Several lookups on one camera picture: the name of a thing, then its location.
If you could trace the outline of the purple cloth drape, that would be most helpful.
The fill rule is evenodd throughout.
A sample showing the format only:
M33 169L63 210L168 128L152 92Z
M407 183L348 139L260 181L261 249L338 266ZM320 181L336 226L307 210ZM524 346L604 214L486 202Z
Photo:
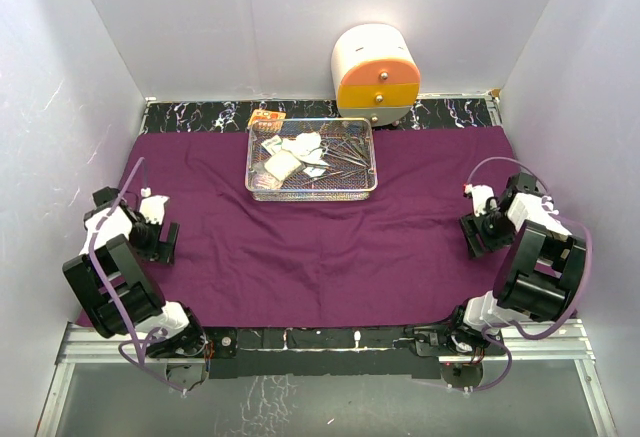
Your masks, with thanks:
M355 202L259 202L244 133L149 133L153 192L180 227L175 261L147 263L164 296L205 326L352 327L441 320L489 291L503 252L468 255L466 182L501 192L516 172L500 127L382 130L378 185Z

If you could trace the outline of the white gauze pack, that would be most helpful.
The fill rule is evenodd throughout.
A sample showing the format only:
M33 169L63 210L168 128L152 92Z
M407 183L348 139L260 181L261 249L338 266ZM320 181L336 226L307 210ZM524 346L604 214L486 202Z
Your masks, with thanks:
M286 150L277 152L264 163L265 170L279 181L284 181L294 175L302 166L302 162Z

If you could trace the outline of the metal mesh instrument tray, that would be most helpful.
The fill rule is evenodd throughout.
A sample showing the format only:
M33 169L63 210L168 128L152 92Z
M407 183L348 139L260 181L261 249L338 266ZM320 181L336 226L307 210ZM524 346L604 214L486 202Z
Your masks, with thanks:
M303 170L307 165L305 158L298 158L303 166L286 180L279 190L256 191L251 188L254 173L266 171L264 163L271 155L261 143L275 135L295 138L298 134L318 132L322 140L334 147L334 139L343 134L353 134L365 141L371 157L371 166L365 168L355 165L336 155L329 158L331 167L320 177L310 178ZM364 118L287 118L279 132L249 129L246 159L245 187L257 201L265 202L303 202L303 201L359 201L367 199L378 185L373 130Z

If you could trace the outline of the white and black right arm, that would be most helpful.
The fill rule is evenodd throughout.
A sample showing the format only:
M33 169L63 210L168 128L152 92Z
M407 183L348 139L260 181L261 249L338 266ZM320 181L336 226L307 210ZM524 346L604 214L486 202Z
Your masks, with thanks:
M479 258L505 249L493 288L456 307L445 331L447 345L460 354L489 346L503 327L527 319L552 326L531 340L544 339L576 313L589 251L567 229L552 198L532 174L508 178L497 195L488 185L464 186L472 211L460 218L469 255Z

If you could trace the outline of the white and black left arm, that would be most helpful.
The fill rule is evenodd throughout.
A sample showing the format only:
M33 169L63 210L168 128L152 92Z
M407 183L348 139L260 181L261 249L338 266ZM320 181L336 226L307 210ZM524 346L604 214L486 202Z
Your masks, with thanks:
M93 193L95 208L83 217L85 242L79 255L63 264L64 277L101 337L129 333L114 302L119 298L134 330L145 335L158 331L145 349L147 357L201 355L206 331L191 309L165 298L144 268L175 262L180 225L170 223L167 236L161 236L169 198L144 188L134 208L118 195L112 187Z

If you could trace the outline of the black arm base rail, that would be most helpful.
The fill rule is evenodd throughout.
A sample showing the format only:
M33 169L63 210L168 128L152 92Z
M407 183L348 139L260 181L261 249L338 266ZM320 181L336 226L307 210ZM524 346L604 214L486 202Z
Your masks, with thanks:
M360 328L206 327L152 344L153 359L202 358L211 379L253 376L405 375L438 379L447 362L455 375L476 371L506 351L478 333L446 323Z

